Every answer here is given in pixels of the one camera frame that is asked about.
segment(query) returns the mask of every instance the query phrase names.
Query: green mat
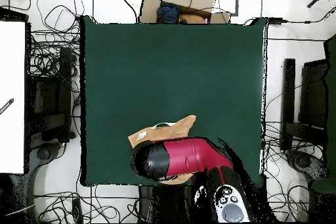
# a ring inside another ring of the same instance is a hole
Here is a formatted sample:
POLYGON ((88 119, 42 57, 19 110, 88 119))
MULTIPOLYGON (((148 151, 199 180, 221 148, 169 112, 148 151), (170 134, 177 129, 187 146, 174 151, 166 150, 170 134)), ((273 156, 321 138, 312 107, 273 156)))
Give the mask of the green mat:
POLYGON ((261 185, 264 27, 264 19, 240 26, 95 24, 85 17, 81 183, 156 184, 131 171, 127 137, 194 114, 190 136, 225 140, 261 185))

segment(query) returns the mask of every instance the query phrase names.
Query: cardboard box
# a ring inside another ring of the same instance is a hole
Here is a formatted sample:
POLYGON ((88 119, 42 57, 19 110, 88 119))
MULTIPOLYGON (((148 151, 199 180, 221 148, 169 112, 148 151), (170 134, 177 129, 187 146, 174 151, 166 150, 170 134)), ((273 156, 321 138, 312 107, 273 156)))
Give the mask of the cardboard box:
POLYGON ((211 13, 215 0, 142 0, 140 23, 156 23, 157 10, 161 2, 173 3, 179 6, 180 14, 196 14, 210 19, 210 24, 227 24, 230 13, 211 13))

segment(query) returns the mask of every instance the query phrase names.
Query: gray button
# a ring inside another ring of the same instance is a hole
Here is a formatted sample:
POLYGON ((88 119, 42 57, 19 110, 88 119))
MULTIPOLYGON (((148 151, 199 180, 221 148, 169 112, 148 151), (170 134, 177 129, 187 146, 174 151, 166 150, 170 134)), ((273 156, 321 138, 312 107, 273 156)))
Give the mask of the gray button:
POLYGON ((237 197, 235 197, 235 196, 231 196, 231 202, 233 202, 233 203, 237 203, 237 202, 238 202, 237 197))
POLYGON ((227 204, 222 212, 222 216, 227 222, 237 223, 243 220, 244 214, 242 209, 235 204, 227 204))

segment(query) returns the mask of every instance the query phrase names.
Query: black button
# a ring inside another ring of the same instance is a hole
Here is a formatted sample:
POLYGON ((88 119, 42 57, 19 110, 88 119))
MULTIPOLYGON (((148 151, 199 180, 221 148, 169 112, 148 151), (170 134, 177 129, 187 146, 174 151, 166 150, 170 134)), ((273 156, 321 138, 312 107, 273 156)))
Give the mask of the black button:
POLYGON ((223 189, 223 195, 230 195, 232 193, 232 189, 230 187, 226 187, 223 189))
POLYGON ((222 216, 225 221, 230 223, 238 223, 244 218, 242 209, 238 205, 232 203, 229 203, 224 207, 222 216))
POLYGON ((224 204, 226 204, 226 203, 228 202, 228 199, 225 198, 225 197, 222 197, 222 198, 219 200, 219 202, 220 202, 222 205, 224 205, 224 204))
POLYGON ((237 199, 237 197, 235 197, 235 196, 231 196, 231 202, 233 202, 233 203, 237 203, 238 202, 238 199, 237 199))

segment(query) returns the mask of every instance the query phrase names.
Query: black nozzle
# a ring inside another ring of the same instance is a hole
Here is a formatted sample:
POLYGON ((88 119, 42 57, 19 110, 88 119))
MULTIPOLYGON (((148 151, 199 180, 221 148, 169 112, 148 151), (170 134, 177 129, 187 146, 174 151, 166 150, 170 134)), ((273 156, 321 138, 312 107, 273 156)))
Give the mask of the black nozzle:
POLYGON ((153 181, 163 181, 169 167, 169 155, 163 142, 144 141, 134 147, 131 154, 131 169, 136 175, 153 181))

